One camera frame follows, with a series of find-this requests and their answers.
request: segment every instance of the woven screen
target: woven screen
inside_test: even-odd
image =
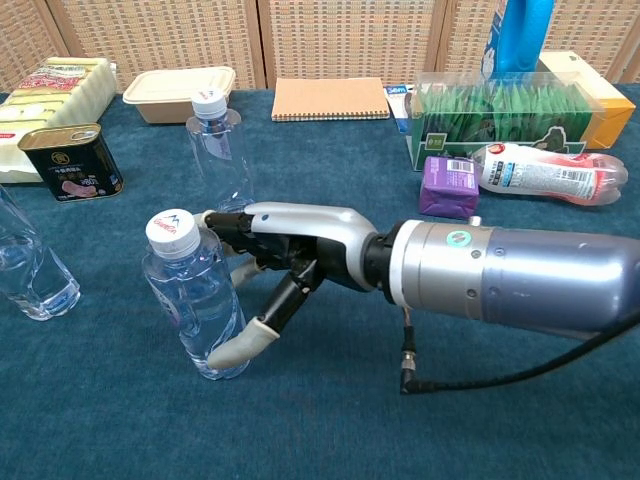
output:
[[[385,84],[413,82],[430,47],[434,4],[435,0],[271,0],[266,14],[273,52],[265,51],[267,65],[273,62],[276,77],[376,76]]]
[[[3,2],[0,9],[0,92],[11,92],[47,57],[61,54],[31,0]]]
[[[496,0],[459,0],[444,70],[480,68]],[[606,75],[640,14],[640,0],[558,0],[545,48],[573,50]]]
[[[147,70],[220,65],[236,71],[236,88],[264,85],[252,62],[249,34],[258,41],[259,34],[249,31],[245,0],[57,2],[72,30],[62,31],[65,40],[75,36],[83,55],[116,62],[120,91]]]

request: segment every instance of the clear plastic bottle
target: clear plastic bottle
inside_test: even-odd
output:
[[[240,114],[227,108],[218,89],[200,91],[191,98],[195,116],[187,131],[210,203],[217,212],[239,212],[254,202],[253,183],[246,158]]]
[[[64,315],[80,298],[78,282],[2,187],[0,291],[41,321]]]
[[[200,374],[218,380],[242,373],[248,362],[226,370],[207,366],[209,353],[246,326],[218,237],[181,209],[155,215],[146,234],[145,278]]]
[[[479,185],[496,193],[546,195],[576,205],[617,201],[629,179],[621,160],[602,153],[571,155],[515,143],[496,143],[472,155]]]

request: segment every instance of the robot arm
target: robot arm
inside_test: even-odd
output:
[[[408,220],[380,234],[352,209],[257,203],[208,228],[261,267],[289,270],[262,315],[209,356],[253,358],[324,279],[402,307],[588,338],[640,307],[640,241]]]

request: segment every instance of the blue tablecloth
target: blue tablecloth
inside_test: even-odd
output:
[[[621,90],[636,104],[640,86]],[[235,92],[258,200],[350,206],[381,231],[418,214],[420,174],[386,121],[275,124],[273,92]],[[640,238],[640,112],[610,153],[631,181],[614,205],[484,193],[487,225]],[[144,227],[209,207],[184,126],[147,125],[116,98],[100,120],[125,178],[115,197],[10,193],[82,288],[38,323],[0,302],[0,478],[637,478],[638,332],[545,377],[486,391],[402,396],[402,319],[380,293],[325,283],[235,380],[200,377],[142,276]],[[239,292],[256,314],[281,274]],[[492,377],[576,342],[427,312],[421,374]]]

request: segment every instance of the black cable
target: black cable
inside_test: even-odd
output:
[[[502,385],[508,385],[512,383],[522,382],[524,380],[529,380],[533,377],[538,377],[545,373],[548,373],[552,370],[556,370],[578,358],[586,355],[587,353],[595,350],[598,347],[601,347],[605,343],[613,340],[614,338],[622,335],[623,333],[631,330],[635,326],[640,324],[640,310],[635,311],[626,317],[623,317],[622,320],[611,326],[610,328],[602,331],[595,337],[581,343],[576,348],[569,350],[568,352],[559,355],[551,359],[550,361],[538,365],[536,367],[530,368],[528,370],[523,370],[521,372],[504,375],[502,377],[497,377],[493,379],[487,380],[475,380],[475,381],[466,381],[466,382],[434,382],[430,380],[418,380],[413,378],[413,374],[415,373],[415,342],[413,340],[413,327],[405,326],[405,342],[403,344],[403,368],[402,368],[402,387],[401,391],[405,394],[417,394],[417,393],[435,393],[443,390],[475,390],[480,388],[489,388],[489,387],[498,387]],[[413,368],[405,368],[407,365],[407,358],[411,357],[411,364]]]

